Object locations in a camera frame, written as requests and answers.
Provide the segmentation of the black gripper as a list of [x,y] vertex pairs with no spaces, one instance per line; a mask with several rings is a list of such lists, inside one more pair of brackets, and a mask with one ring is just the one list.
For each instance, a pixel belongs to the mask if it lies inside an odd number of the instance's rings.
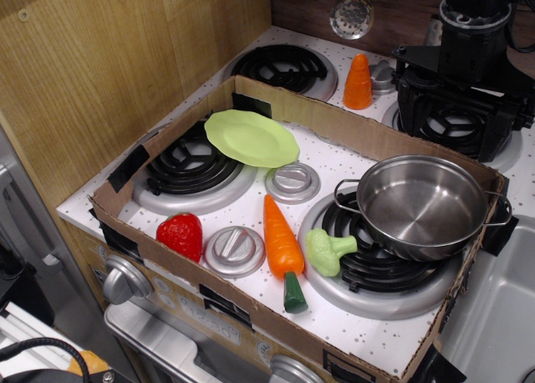
[[399,46],[392,81],[397,90],[401,131],[417,134],[435,113],[452,108],[483,120],[480,162],[491,161],[513,131],[534,121],[534,80],[501,57],[480,82],[454,80],[439,74],[437,46]]

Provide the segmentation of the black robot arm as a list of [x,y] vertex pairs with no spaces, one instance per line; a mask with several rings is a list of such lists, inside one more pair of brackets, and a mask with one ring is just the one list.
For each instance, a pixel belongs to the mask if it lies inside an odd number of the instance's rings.
[[466,117],[474,132],[456,151],[480,162],[493,161],[513,131],[529,128],[534,118],[534,80],[517,69],[508,49],[517,5],[533,0],[442,0],[437,46],[399,46],[392,75],[397,90],[400,128],[431,139],[431,120],[444,131],[451,118]]

